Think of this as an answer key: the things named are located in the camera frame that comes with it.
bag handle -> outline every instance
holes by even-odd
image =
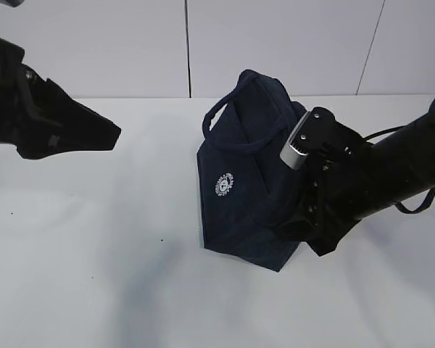
[[[248,144],[232,144],[225,143],[222,141],[217,141],[211,134],[211,121],[216,117],[216,114],[219,110],[221,110],[225,105],[231,102],[245,87],[247,87],[253,80],[255,80],[260,74],[255,71],[249,71],[247,75],[245,75],[239,82],[235,89],[230,92],[228,95],[224,96],[212,109],[204,116],[202,123],[202,131],[203,136],[207,139],[216,149],[232,152],[234,154],[242,154],[242,155],[252,155],[258,153],[262,150],[266,145],[268,145],[276,135],[286,128],[286,123],[283,118],[280,117],[275,122],[275,125],[268,131],[266,136],[258,141],[248,143]]]

fabric bag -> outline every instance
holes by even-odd
[[[305,171],[279,154],[305,112],[278,80],[245,70],[205,115],[197,154],[205,249],[274,271],[285,265],[299,243],[278,239],[271,226],[293,214]]]

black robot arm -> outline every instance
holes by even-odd
[[[428,208],[435,197],[435,100],[424,116],[388,131],[394,133],[371,144],[327,109],[308,112],[281,152],[288,166],[307,172],[308,184],[278,235],[306,241],[321,256],[375,212],[392,205],[408,214]],[[415,211],[400,203],[427,190]]]
[[[41,79],[23,57],[22,48],[0,38],[0,143],[32,160],[113,149],[120,128]]]

